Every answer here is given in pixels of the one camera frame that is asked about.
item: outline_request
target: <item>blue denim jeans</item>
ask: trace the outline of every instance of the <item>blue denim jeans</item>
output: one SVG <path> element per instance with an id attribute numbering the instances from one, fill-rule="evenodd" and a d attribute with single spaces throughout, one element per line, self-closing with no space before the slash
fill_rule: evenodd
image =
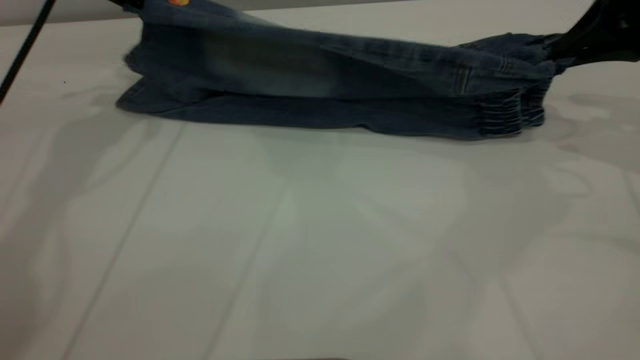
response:
<path id="1" fill-rule="evenodd" d="M 456 47 L 283 28 L 216 4 L 146 0 L 126 62 L 143 77 L 118 101 L 169 119 L 479 140 L 542 125 L 570 61 L 557 35 Z"/>

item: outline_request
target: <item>white surface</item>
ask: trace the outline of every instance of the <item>white surface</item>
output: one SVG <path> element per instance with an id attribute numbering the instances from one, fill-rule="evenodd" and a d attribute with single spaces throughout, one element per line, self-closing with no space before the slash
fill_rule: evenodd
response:
<path id="1" fill-rule="evenodd" d="M 256 14 L 455 44 L 584 11 L 461 3 Z M 0 108 L 3 360 L 640 358 L 640 64 L 463 143 L 123 113 L 138 30 L 47 26 Z"/>
<path id="2" fill-rule="evenodd" d="M 219 3 L 239 10 L 303 8 L 385 1 L 402 0 L 217 0 Z M 3 0 L 0 2 L 0 26 L 32 24 L 44 2 L 45 0 Z M 49 22 L 119 19 L 128 16 L 108 0 L 58 0 L 51 12 Z"/>

